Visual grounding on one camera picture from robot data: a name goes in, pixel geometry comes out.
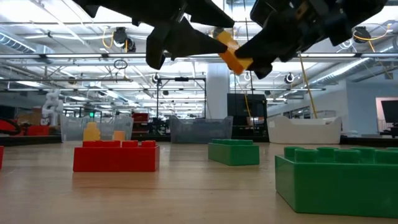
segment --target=red lego brick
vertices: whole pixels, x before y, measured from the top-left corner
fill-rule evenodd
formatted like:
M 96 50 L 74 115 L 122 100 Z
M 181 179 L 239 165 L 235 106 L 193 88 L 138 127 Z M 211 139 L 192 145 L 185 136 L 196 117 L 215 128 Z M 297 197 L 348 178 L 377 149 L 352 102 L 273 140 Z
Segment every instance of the red lego brick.
M 124 147 L 77 147 L 74 172 L 155 172 L 159 168 L 159 146 L 155 141 L 145 147 L 127 147 L 137 142 L 123 142 Z
M 155 141 L 143 141 L 141 147 L 156 147 Z
M 0 146 L 0 170 L 2 168 L 2 155 L 4 154 L 4 146 Z
M 83 141 L 83 147 L 120 147 L 120 141 Z
M 136 141 L 136 140 L 123 141 L 122 142 L 122 147 L 138 147 L 138 141 Z
M 120 141 L 101 141 L 100 147 L 120 147 Z
M 98 147 L 99 141 L 83 141 L 83 147 Z

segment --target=shelf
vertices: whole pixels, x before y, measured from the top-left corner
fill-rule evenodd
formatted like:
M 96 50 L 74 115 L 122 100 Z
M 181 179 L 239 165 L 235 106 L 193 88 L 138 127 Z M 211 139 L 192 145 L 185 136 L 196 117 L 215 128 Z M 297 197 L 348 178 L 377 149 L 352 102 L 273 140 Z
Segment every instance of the shelf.
M 133 131 L 133 134 L 148 134 L 149 131 Z

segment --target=white pillar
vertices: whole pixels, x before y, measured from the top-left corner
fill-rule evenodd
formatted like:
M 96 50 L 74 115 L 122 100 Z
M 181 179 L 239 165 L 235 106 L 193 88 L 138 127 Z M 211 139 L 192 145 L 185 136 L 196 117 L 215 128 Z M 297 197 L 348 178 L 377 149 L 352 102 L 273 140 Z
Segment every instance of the white pillar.
M 228 115 L 229 69 L 225 63 L 209 63 L 206 74 L 206 118 L 224 119 Z

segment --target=yellow cable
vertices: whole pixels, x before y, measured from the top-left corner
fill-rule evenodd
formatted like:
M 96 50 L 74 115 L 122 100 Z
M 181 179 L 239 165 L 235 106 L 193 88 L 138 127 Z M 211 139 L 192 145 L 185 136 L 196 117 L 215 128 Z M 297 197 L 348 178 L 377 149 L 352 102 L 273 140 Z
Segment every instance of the yellow cable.
M 379 37 L 374 37 L 374 38 L 362 38 L 362 37 L 358 37 L 357 35 L 355 35 L 355 32 L 354 32 L 354 37 L 356 37 L 356 38 L 359 39 L 359 40 L 367 40 L 367 41 L 378 40 L 378 39 L 381 39 L 381 38 L 385 37 L 385 36 L 388 34 L 388 30 L 389 30 L 389 29 L 390 29 L 390 25 L 387 26 L 386 32 L 385 32 L 383 35 L 379 36 Z
M 371 46 L 371 48 L 372 48 L 373 52 L 374 52 L 374 53 L 376 53 L 376 51 L 374 50 L 374 47 L 373 47 L 373 44 L 372 44 L 372 42 L 371 42 L 370 40 L 369 40 L 368 42 L 369 42 L 369 45 Z
M 376 51 L 375 51 L 375 49 L 374 49 L 374 47 L 373 47 L 373 44 L 372 44 L 372 42 L 371 42 L 370 40 L 369 40 L 369 45 L 371 46 L 372 51 L 373 51 L 374 53 L 376 53 Z M 387 76 L 388 76 L 391 80 L 393 80 L 393 77 L 388 73 L 386 67 L 383 65 L 383 63 L 381 63 L 380 60 L 379 60 L 379 63 L 380 63 L 380 65 L 381 65 L 381 67 L 383 68 L 384 72 L 387 74 Z
M 301 53 L 299 53 L 298 55 L 300 56 L 301 69 L 303 70 L 303 76 L 304 76 L 305 84 L 306 84 L 307 89 L 308 89 L 308 94 L 310 95 L 313 114 L 315 116 L 315 119 L 318 119 L 317 109 L 315 109 L 315 103 L 313 102 L 310 85 L 308 84 L 307 74 L 305 73 L 305 69 L 304 69 L 303 58 L 301 57 Z
M 375 37 L 375 38 L 362 38 L 362 37 L 358 37 L 357 35 L 354 34 L 354 37 L 356 37 L 359 40 L 367 40 L 367 41 L 371 41 L 371 40 L 378 40 L 381 39 L 383 37 L 385 37 L 388 34 L 388 32 L 386 32 L 385 34 L 379 36 L 379 37 Z
M 106 47 L 107 49 L 110 49 L 112 46 L 113 46 L 113 35 L 114 35 L 114 32 L 112 32 L 112 39 L 111 39 L 111 45 L 110 46 L 108 46 L 108 45 L 106 45 L 106 43 L 105 43 L 105 33 L 106 33 L 106 27 L 105 27 L 105 29 L 104 29 L 104 34 L 102 35 L 102 44 L 104 45 L 104 47 Z
M 246 102 L 246 109 L 248 110 L 248 114 L 249 114 L 249 118 L 250 118 L 250 120 L 252 120 L 252 119 L 251 119 L 251 113 L 250 113 L 250 109 L 249 109 L 248 97 L 246 96 L 246 93 L 245 93 L 245 91 L 243 91 L 243 88 L 241 87 L 241 84 L 240 84 L 240 83 L 238 83 L 238 85 L 239 85 L 240 89 L 241 89 L 241 90 L 242 90 L 242 92 L 243 92 L 243 95 L 244 95 L 244 100 L 245 100 L 245 102 Z

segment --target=white robot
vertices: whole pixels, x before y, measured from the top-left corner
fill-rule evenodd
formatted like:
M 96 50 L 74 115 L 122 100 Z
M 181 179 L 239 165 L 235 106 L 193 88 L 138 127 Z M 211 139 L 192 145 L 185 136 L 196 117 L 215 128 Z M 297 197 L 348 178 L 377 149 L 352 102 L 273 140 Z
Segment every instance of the white robot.
M 63 111 L 63 102 L 59 100 L 60 94 L 60 90 L 50 90 L 45 96 L 47 101 L 42 108 L 41 125 L 56 126 L 58 124 L 58 115 Z

